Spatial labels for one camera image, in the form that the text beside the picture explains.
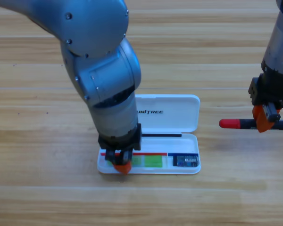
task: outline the gray robot arm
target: gray robot arm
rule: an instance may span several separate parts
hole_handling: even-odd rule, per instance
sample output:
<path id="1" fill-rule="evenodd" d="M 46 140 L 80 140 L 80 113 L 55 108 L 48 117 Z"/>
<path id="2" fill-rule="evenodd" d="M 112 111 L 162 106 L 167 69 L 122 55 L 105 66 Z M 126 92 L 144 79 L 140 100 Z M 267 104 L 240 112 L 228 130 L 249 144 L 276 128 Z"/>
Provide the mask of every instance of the gray robot arm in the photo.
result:
<path id="1" fill-rule="evenodd" d="M 249 88 L 260 132 L 280 119 L 283 108 L 283 0 L 276 2 L 280 12 L 261 64 L 263 73 L 252 79 Z"/>
<path id="2" fill-rule="evenodd" d="M 0 0 L 0 7 L 27 16 L 60 41 L 68 75 L 89 108 L 106 159 L 115 165 L 130 162 L 132 150 L 141 148 L 134 94 L 141 69 L 125 38 L 125 2 Z"/>

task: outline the open white case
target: open white case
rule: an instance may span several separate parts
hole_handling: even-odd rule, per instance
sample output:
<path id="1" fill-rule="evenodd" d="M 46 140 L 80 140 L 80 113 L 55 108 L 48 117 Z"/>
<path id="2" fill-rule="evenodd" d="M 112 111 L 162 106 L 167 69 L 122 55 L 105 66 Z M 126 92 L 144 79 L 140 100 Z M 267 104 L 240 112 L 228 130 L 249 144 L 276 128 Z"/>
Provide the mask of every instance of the open white case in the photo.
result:
<path id="1" fill-rule="evenodd" d="M 201 169 L 198 141 L 200 100 L 195 95 L 136 95 L 143 137 L 133 151 L 129 174 L 196 174 Z M 118 174 L 100 149 L 98 170 Z"/>

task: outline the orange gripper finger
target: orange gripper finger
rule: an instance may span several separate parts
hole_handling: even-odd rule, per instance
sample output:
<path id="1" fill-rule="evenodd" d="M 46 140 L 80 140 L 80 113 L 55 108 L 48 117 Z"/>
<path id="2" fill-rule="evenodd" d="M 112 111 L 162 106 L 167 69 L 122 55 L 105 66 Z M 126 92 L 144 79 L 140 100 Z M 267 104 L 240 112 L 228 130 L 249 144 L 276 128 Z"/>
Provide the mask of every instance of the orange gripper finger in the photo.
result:
<path id="1" fill-rule="evenodd" d="M 254 106 L 252 112 L 253 112 L 254 120 L 256 120 L 257 129 L 259 133 L 263 133 L 274 126 L 275 124 L 274 122 L 269 122 L 267 120 L 262 105 Z"/>
<path id="2" fill-rule="evenodd" d="M 114 168 L 118 172 L 127 175 L 130 172 L 130 170 L 132 169 L 132 164 L 131 164 L 131 162 L 128 162 L 126 165 L 114 165 Z"/>

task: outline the table surface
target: table surface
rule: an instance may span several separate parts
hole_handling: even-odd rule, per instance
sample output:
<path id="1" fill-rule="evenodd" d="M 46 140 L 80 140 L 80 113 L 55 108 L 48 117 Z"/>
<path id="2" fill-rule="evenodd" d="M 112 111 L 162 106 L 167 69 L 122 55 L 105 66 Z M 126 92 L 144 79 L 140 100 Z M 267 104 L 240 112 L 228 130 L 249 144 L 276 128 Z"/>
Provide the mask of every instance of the table surface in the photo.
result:
<path id="1" fill-rule="evenodd" d="M 0 226 L 283 226 L 283 131 L 218 126 L 252 117 L 248 86 L 276 2 L 126 3 L 142 69 L 136 93 L 201 99 L 200 173 L 100 174 L 97 132 L 57 40 L 0 9 Z"/>

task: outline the unitree logo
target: unitree logo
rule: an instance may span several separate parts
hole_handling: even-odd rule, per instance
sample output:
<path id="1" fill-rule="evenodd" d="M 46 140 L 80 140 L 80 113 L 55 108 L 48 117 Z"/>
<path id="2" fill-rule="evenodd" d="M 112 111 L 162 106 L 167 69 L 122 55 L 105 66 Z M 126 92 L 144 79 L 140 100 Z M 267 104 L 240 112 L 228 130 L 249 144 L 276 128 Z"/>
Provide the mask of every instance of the unitree logo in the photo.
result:
<path id="1" fill-rule="evenodd" d="M 137 111 L 138 114 L 163 114 L 164 111 L 148 111 L 148 110 L 144 110 L 144 111 Z"/>

